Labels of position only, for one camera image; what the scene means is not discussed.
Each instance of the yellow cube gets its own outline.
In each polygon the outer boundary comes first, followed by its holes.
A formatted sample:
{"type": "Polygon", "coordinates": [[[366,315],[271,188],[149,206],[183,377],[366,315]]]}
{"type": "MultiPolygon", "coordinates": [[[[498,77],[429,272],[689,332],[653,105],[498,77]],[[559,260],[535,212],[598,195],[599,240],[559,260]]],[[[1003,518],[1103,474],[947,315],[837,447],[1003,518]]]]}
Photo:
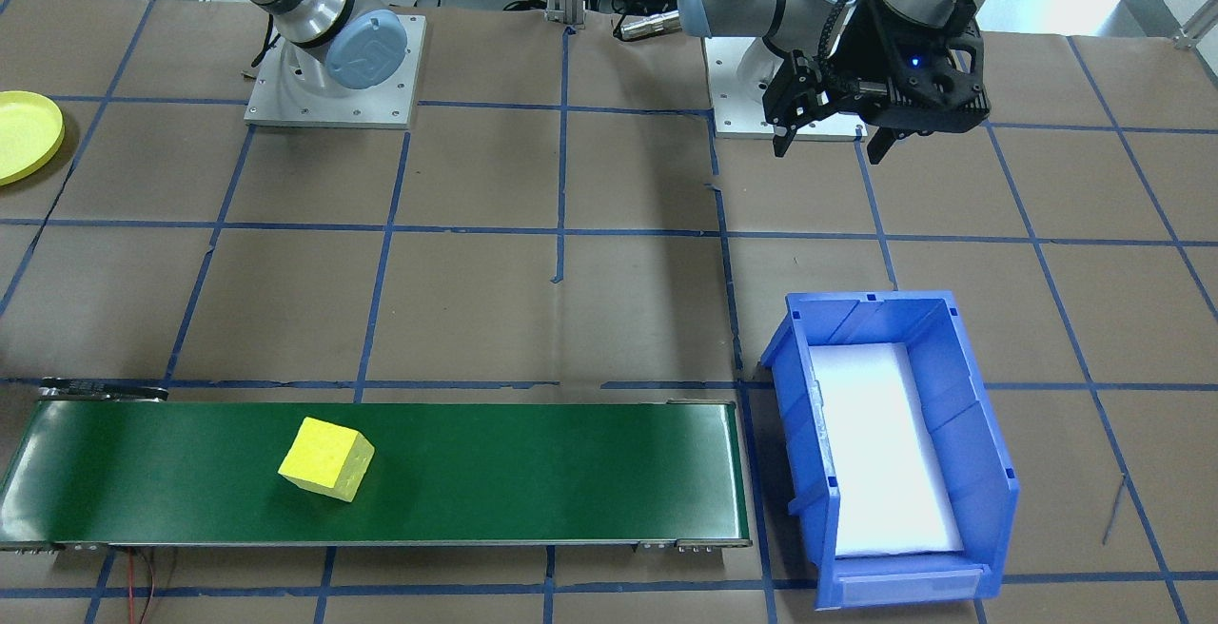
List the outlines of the yellow cube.
{"type": "Polygon", "coordinates": [[[306,491],[352,502],[373,452],[359,431],[304,417],[279,474],[306,491]]]}

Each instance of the blue storage bin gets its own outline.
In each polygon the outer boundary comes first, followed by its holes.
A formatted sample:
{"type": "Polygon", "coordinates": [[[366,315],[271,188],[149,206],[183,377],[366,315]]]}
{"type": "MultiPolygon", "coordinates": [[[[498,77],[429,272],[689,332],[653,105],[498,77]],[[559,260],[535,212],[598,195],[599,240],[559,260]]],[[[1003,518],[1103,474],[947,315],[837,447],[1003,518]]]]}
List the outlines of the blue storage bin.
{"type": "Polygon", "coordinates": [[[1002,584],[1019,485],[950,291],[790,294],[773,372],[817,609],[988,598],[1002,584]],[[905,344],[963,550],[838,557],[840,490],[810,346],[905,344]]]}

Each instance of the green conveyor belt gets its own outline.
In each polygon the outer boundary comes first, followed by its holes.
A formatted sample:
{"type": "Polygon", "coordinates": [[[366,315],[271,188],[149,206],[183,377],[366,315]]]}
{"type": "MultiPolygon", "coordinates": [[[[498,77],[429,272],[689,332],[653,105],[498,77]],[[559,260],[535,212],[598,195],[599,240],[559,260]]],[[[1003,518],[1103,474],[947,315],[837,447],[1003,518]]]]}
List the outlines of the green conveyor belt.
{"type": "Polygon", "coordinates": [[[747,545],[734,406],[39,403],[0,547],[747,545]],[[354,502],[276,469],[304,416],[376,447],[354,502]]]}

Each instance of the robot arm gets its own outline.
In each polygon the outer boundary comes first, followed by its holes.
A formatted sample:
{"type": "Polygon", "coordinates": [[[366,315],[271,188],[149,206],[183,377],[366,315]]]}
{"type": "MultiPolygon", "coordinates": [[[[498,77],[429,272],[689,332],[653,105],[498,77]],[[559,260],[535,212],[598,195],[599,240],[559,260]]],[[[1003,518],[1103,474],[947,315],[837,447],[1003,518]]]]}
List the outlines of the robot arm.
{"type": "Polygon", "coordinates": [[[878,163],[898,139],[989,116],[982,1],[678,0],[678,12],[688,34],[759,37],[775,56],[762,107],[776,156],[800,127],[851,112],[879,128],[867,145],[878,163]]]}
{"type": "Polygon", "coordinates": [[[348,89],[374,87],[402,65],[407,35],[379,0],[251,0],[275,29],[348,89]]]}

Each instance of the yellow frisbee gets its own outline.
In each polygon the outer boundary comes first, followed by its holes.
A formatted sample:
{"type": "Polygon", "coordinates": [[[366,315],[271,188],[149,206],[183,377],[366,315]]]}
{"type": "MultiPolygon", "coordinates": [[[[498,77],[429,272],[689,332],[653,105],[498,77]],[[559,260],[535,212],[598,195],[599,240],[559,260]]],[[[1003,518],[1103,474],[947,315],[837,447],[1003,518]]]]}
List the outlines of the yellow frisbee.
{"type": "Polygon", "coordinates": [[[32,91],[0,91],[0,185],[46,165],[63,143],[63,113],[32,91]]]}

